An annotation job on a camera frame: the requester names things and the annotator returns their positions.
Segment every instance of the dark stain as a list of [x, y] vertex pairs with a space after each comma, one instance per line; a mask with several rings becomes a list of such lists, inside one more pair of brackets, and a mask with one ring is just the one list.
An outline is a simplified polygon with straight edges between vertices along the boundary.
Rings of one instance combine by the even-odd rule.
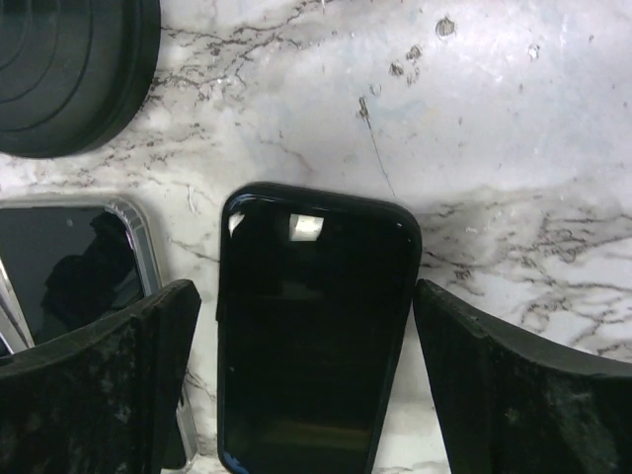
[[368, 91], [371, 93], [372, 96], [379, 97], [382, 95], [382, 86], [380, 86], [379, 84], [372, 84], [368, 88]]
[[434, 28], [434, 32], [438, 37], [449, 37], [456, 31], [456, 24], [451, 21], [447, 15], [445, 18], [439, 20]]
[[409, 86], [412, 86], [413, 84], [417, 83], [417, 81], [419, 80], [419, 67], [415, 68], [415, 72], [410, 73], [408, 76], [406, 76], [406, 83]]
[[364, 97], [360, 97], [358, 101], [359, 101], [359, 112], [358, 112], [359, 116], [364, 120], [368, 120], [370, 118], [370, 115], [368, 114], [366, 99]]
[[469, 270], [455, 270], [454, 276], [456, 279], [464, 281], [466, 279], [470, 279], [472, 277], [472, 273]]
[[388, 69], [388, 73], [391, 76], [400, 77], [404, 75], [404, 68], [399, 62], [393, 62], [391, 67]]
[[406, 60], [408, 61], [416, 61], [420, 57], [422, 57], [422, 47], [416, 44], [406, 53]]

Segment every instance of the black rubber pad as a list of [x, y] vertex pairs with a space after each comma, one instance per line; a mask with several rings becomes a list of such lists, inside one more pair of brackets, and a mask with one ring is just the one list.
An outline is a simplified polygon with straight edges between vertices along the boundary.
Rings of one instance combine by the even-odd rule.
[[160, 0], [0, 0], [0, 151], [106, 143], [142, 105], [159, 46]]

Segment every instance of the black circular base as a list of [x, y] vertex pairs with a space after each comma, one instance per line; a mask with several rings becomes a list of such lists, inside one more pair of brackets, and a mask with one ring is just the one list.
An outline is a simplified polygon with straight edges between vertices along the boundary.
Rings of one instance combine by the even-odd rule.
[[159, 46], [159, 0], [0, 0], [0, 152], [106, 143], [142, 105]]

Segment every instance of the phone screen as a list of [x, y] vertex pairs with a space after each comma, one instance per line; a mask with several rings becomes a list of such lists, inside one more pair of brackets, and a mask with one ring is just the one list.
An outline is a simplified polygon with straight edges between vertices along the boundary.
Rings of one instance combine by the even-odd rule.
[[[0, 209], [0, 260], [36, 345], [145, 296], [125, 224], [103, 207]], [[185, 463], [174, 421], [164, 465]]]
[[244, 199], [229, 214], [220, 271], [222, 461], [240, 474], [369, 472], [417, 276], [418, 235], [393, 215], [269, 199]]

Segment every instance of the marble surface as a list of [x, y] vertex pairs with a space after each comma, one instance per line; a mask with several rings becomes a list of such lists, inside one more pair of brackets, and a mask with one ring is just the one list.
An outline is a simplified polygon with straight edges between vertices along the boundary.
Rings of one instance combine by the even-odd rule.
[[[219, 211], [274, 180], [391, 199], [418, 216], [420, 275], [503, 319], [632, 361], [629, 0], [163, 0], [159, 70], [109, 145], [0, 155], [0, 198], [144, 204], [167, 279], [203, 306], [190, 374], [215, 459]], [[448, 472], [413, 321], [380, 474]]]

